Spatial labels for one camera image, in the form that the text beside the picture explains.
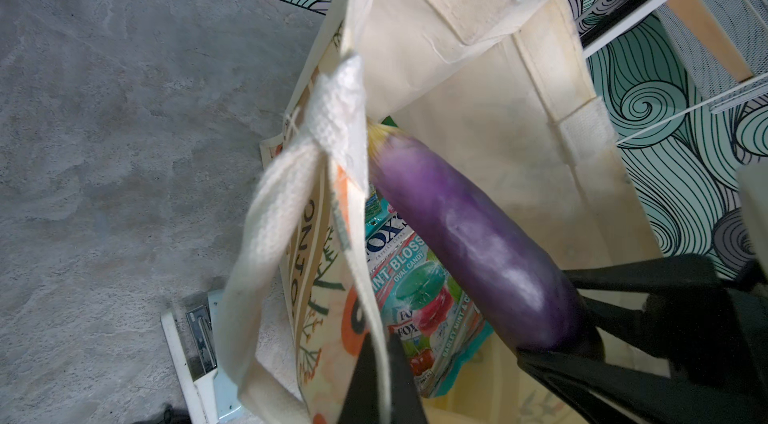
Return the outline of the teal red snack bag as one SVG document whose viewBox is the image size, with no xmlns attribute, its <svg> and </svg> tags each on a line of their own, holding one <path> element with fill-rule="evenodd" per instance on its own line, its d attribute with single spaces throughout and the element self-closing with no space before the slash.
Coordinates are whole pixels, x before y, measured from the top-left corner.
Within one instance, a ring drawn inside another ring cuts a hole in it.
<svg viewBox="0 0 768 424">
<path fill-rule="evenodd" d="M 382 322 L 401 339 L 421 396 L 443 396 L 493 329 L 378 191 L 365 212 L 366 259 Z"/>
</svg>

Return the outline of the cream canvas grocery bag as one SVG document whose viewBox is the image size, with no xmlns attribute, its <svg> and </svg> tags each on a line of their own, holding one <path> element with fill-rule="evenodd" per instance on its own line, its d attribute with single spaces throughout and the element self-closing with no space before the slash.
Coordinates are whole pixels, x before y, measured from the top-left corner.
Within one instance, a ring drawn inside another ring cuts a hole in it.
<svg viewBox="0 0 768 424">
<path fill-rule="evenodd" d="M 360 341 L 367 120 L 392 118 L 563 269 L 658 258 L 567 0 L 333 0 L 214 327 L 268 423 L 335 423 Z"/>
</svg>

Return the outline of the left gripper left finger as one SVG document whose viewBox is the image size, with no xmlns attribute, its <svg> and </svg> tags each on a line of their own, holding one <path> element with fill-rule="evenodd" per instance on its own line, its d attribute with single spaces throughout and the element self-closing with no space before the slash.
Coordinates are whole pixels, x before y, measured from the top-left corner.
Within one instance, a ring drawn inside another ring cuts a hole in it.
<svg viewBox="0 0 768 424">
<path fill-rule="evenodd" d="M 374 349 L 369 334 L 365 336 L 338 424 L 374 424 L 379 422 L 378 384 Z"/>
</svg>

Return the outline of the light purple eggplant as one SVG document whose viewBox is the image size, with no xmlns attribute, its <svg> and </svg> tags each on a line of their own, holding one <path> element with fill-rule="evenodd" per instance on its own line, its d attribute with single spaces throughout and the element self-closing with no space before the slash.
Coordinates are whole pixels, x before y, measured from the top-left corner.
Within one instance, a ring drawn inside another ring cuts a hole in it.
<svg viewBox="0 0 768 424">
<path fill-rule="evenodd" d="M 373 187 L 421 237 L 512 351 L 602 360 L 582 296 L 491 198 L 404 131 L 369 123 Z"/>
</svg>

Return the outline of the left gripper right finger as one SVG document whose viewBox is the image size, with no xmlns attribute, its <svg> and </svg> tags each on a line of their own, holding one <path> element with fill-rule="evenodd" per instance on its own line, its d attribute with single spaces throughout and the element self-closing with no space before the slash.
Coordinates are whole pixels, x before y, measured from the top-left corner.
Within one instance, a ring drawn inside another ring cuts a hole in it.
<svg viewBox="0 0 768 424">
<path fill-rule="evenodd" d="M 390 334 L 387 351 L 391 372 L 391 423 L 427 424 L 426 413 L 401 339 Z"/>
</svg>

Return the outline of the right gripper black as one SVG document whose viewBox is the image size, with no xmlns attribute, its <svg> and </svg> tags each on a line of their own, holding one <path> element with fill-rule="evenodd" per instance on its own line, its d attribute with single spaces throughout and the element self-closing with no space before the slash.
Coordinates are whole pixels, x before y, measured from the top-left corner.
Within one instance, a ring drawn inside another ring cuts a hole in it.
<svg viewBox="0 0 768 424">
<path fill-rule="evenodd" d="M 519 351 L 521 370 L 587 422 L 767 421 L 760 376 L 767 367 L 755 362 L 729 294 L 733 287 L 710 259 L 686 254 L 565 275 L 586 292 L 591 310 L 643 310 L 646 353 L 667 360 L 672 377 L 696 383 L 570 354 Z"/>
</svg>

